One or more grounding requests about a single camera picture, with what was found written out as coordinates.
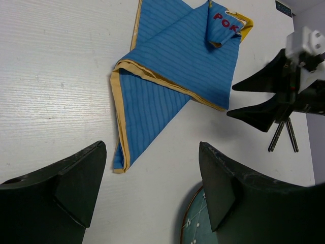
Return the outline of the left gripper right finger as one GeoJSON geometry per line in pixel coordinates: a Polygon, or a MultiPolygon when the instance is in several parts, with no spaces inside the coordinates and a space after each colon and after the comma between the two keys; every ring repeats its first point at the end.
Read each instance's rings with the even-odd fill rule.
{"type": "Polygon", "coordinates": [[[274,179],[207,142],[200,143],[199,165],[218,243],[324,243],[324,184],[274,179]]]}

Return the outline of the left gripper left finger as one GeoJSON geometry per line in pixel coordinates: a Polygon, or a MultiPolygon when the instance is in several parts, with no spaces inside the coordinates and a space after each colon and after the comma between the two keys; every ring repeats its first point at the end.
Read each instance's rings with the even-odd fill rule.
{"type": "Polygon", "coordinates": [[[106,165],[97,141],[1,184],[1,243],[82,243],[106,165]]]}

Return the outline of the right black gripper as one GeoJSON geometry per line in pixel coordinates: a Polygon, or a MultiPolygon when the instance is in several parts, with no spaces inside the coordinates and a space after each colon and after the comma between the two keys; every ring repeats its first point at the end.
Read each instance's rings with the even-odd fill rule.
{"type": "Polygon", "coordinates": [[[236,83],[240,92],[275,93],[261,104],[228,111],[229,117],[268,132],[276,122],[288,120],[292,112],[324,115],[324,53],[303,53],[301,66],[285,56],[285,49],[257,73],[236,83]]]}

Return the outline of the blue pikachu placemat cloth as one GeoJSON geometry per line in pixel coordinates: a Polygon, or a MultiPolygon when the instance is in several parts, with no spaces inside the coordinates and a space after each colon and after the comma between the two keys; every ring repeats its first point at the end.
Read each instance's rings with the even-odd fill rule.
{"type": "Polygon", "coordinates": [[[239,46],[253,21],[214,1],[140,1],[131,49],[110,85],[118,126],[113,159],[124,173],[189,100],[224,111],[239,46]]]}

